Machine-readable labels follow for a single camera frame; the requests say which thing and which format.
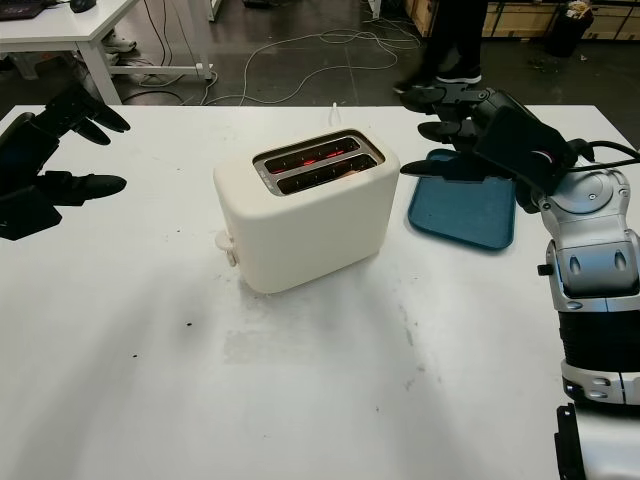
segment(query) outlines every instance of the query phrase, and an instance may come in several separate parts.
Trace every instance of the wooden crate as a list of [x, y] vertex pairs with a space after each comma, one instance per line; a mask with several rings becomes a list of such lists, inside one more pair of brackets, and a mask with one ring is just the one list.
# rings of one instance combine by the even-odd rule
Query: wooden crate
[[[416, 28], [423, 37], [431, 34], [430, 27], [433, 15], [436, 12], [438, 0], [405, 0], [404, 7], [407, 15], [411, 17]], [[487, 8], [487, 18], [482, 29], [483, 37], [490, 37], [498, 20], [499, 3], [490, 3]]]
[[430, 33], [429, 27], [436, 7], [436, 0], [414, 0], [413, 2], [411, 19], [423, 37]]
[[493, 35], [493, 29], [498, 21], [498, 7], [499, 3], [490, 3], [487, 8], [487, 18], [484, 20], [484, 27], [482, 29], [483, 37], [490, 37]]
[[556, 5], [510, 4], [503, 7], [494, 37], [541, 37], [547, 31], [556, 11]]
[[613, 40], [631, 12], [631, 7], [592, 7], [593, 24], [582, 38]]
[[415, 3], [415, 0], [404, 0], [404, 11], [407, 12], [409, 18], [413, 18], [413, 6]]
[[640, 40], [640, 7], [635, 7], [631, 11], [616, 40]]

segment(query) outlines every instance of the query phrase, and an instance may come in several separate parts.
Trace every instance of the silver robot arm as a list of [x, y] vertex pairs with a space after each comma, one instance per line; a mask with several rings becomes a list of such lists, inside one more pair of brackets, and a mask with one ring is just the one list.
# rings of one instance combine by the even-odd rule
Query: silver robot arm
[[567, 480], [640, 479], [640, 248], [626, 222], [630, 196], [624, 174], [609, 169], [568, 173], [553, 195], [534, 198], [553, 239], [538, 271], [549, 276], [564, 390], [576, 402], [558, 409]]
[[455, 161], [420, 161], [401, 172], [516, 183], [516, 199], [540, 212], [552, 240], [546, 263], [560, 317], [565, 393], [555, 436], [562, 480], [640, 480], [640, 280], [638, 236], [626, 222], [630, 186], [614, 168], [594, 164], [593, 146], [565, 141], [503, 92], [435, 85], [401, 97], [412, 111], [437, 114], [422, 136], [450, 143]]

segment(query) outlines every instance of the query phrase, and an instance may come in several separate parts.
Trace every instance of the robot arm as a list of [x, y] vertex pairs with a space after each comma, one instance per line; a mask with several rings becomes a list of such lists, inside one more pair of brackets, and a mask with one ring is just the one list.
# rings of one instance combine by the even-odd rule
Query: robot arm
[[[629, 182], [593, 163], [593, 147], [611, 144], [567, 142], [491, 89], [436, 85], [401, 99], [440, 118], [418, 126], [424, 137], [462, 152], [454, 163], [414, 162], [402, 173], [512, 179], [520, 206], [540, 212], [551, 234], [538, 272], [549, 277], [565, 347], [564, 390], [575, 402], [557, 412], [561, 478], [640, 479], [640, 242], [626, 224]], [[613, 146], [637, 161], [633, 150]]]
[[52, 227], [62, 219], [54, 205], [80, 206], [125, 187], [124, 179], [111, 175], [38, 175], [69, 130], [108, 145], [109, 138], [93, 121], [117, 132], [130, 128], [77, 85], [49, 102], [41, 114], [23, 113], [0, 136], [0, 237], [18, 240]]

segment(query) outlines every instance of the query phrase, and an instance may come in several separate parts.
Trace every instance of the toaster slot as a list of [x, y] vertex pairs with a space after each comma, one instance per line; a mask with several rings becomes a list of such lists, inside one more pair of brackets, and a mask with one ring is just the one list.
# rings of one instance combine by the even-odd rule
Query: toaster slot
[[298, 175], [283, 178], [279, 180], [277, 184], [284, 195], [290, 195], [301, 190], [337, 180], [338, 178], [346, 177], [356, 172], [367, 170], [376, 165], [377, 162], [370, 155], [360, 154]]
[[358, 150], [360, 145], [352, 137], [328, 141], [304, 150], [280, 155], [267, 160], [264, 166], [272, 175], [288, 172], [295, 168], [308, 167], [322, 160], [337, 157]]

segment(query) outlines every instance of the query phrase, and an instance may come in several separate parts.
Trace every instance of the black pants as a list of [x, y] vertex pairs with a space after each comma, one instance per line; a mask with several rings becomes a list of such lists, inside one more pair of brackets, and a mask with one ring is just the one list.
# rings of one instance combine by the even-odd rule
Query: black pants
[[439, 0], [421, 72], [433, 76], [453, 46], [464, 67], [480, 65], [482, 27], [489, 0]]

